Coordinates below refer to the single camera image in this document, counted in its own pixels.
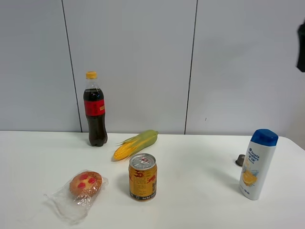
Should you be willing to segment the muffin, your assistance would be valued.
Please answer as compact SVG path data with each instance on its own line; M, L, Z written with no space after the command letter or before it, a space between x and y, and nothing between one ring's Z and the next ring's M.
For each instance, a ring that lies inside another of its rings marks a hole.
M88 216L96 198L108 184L106 177L94 171L84 170L58 191L51 195L45 194L43 205L61 221L77 225Z

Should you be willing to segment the dark object at edge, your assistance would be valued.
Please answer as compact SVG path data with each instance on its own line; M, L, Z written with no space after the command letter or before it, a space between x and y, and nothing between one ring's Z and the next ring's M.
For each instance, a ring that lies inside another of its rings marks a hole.
M305 22L303 22L297 30L299 40L299 52L297 58L297 69L305 73Z

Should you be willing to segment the yellow corn cob green husk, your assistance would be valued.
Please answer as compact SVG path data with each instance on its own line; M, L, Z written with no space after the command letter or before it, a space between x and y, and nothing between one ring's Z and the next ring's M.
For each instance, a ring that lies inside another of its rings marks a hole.
M114 161L130 158L141 150L153 145L158 138L158 131L146 130L136 136L128 138L120 143L119 148L114 152Z

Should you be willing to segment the gold Red Bull can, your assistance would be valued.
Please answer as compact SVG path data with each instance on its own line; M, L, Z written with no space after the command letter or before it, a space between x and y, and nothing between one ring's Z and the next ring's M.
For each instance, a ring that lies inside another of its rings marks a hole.
M154 156L142 153L129 161L129 192L137 201L153 199L157 192L157 164Z

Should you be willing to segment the cola bottle yellow cap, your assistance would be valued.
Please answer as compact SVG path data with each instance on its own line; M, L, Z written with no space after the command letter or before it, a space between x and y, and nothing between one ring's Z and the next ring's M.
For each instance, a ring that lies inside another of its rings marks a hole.
M89 142L91 146L101 147L107 143L105 126L104 94L97 84L97 73L86 73L87 85L83 93L85 115L88 122Z

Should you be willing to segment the small grey coffee capsule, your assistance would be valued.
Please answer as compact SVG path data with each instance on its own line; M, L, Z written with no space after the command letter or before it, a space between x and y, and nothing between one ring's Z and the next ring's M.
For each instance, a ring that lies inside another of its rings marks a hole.
M236 159L235 164L238 165L239 167L242 167L243 163L244 163L244 158L245 158L245 155L240 154L238 156L238 158Z

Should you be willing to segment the white shampoo bottle blue cap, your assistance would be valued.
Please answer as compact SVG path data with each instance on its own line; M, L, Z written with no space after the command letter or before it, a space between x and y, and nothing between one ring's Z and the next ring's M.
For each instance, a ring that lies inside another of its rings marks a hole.
M257 129L249 142L239 188L250 200L258 200L275 153L278 135L269 129Z

